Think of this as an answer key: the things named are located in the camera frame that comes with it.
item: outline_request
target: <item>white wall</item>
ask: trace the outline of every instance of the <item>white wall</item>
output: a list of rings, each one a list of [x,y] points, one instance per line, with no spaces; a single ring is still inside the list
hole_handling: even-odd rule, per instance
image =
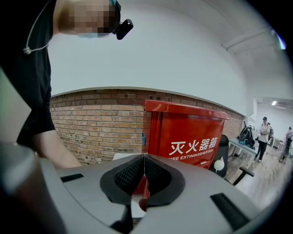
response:
[[[253,98],[269,97],[293,100],[292,65],[287,58],[286,51],[278,49],[270,33],[262,36],[257,41],[258,48],[253,49],[251,46],[247,51],[244,50],[241,53],[237,52],[237,48],[233,50],[236,60],[241,64],[247,77],[248,115],[254,112]]]
[[[215,35],[182,14],[123,4],[133,30],[122,40],[57,35],[49,45],[52,95],[124,87],[198,97],[247,114],[247,85]]]
[[[264,116],[266,116],[267,121],[271,123],[275,138],[283,139],[289,127],[293,128],[292,109],[281,110],[272,105],[258,104],[257,121],[254,123],[255,128],[260,128]]]

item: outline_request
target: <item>face mask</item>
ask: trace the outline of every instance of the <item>face mask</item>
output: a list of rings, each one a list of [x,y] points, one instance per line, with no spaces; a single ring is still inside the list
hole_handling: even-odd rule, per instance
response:
[[[78,37],[91,39],[91,38],[101,38],[101,37],[105,37],[107,35],[109,35],[109,33],[89,32],[89,33],[78,34]]]

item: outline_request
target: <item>brick wall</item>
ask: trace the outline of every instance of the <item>brick wall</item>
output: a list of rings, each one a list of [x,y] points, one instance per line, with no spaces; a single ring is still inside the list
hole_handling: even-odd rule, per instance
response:
[[[171,101],[224,111],[223,134],[236,137],[243,116],[184,96],[145,90],[91,90],[53,97],[51,114],[58,135],[81,163],[112,160],[115,153],[140,153],[144,102]]]

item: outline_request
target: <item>black pants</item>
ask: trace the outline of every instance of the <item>black pants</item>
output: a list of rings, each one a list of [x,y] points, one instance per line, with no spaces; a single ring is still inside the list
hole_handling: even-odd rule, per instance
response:
[[[258,141],[259,143],[259,147],[258,147],[258,152],[257,152],[257,155],[255,157],[257,157],[260,153],[260,158],[259,160],[262,160],[262,156],[264,156],[264,153],[266,151],[266,145],[267,143],[266,142],[262,142],[262,141]]]

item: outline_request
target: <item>person in white shirt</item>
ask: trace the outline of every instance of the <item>person in white shirt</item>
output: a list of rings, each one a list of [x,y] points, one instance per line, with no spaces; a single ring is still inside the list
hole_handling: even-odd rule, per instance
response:
[[[262,161],[262,157],[264,156],[264,153],[266,151],[266,145],[267,142],[269,141],[269,134],[270,134],[270,125],[267,124],[267,117],[263,117],[263,124],[260,127],[260,137],[258,139],[259,147],[258,147],[258,152],[257,155],[255,156],[255,160],[258,155],[260,155],[258,161]]]
[[[285,138],[285,150],[284,150],[284,153],[283,153],[283,158],[279,159],[280,163],[281,162],[286,163],[286,158],[287,158],[287,155],[289,154],[290,145],[291,145],[291,142],[292,142],[292,136],[293,136],[292,128],[289,127],[289,130],[286,133],[286,138]]]
[[[286,133],[286,139],[288,139],[289,137],[292,137],[292,136],[293,136],[292,128],[289,127],[289,130],[288,130],[288,132]]]

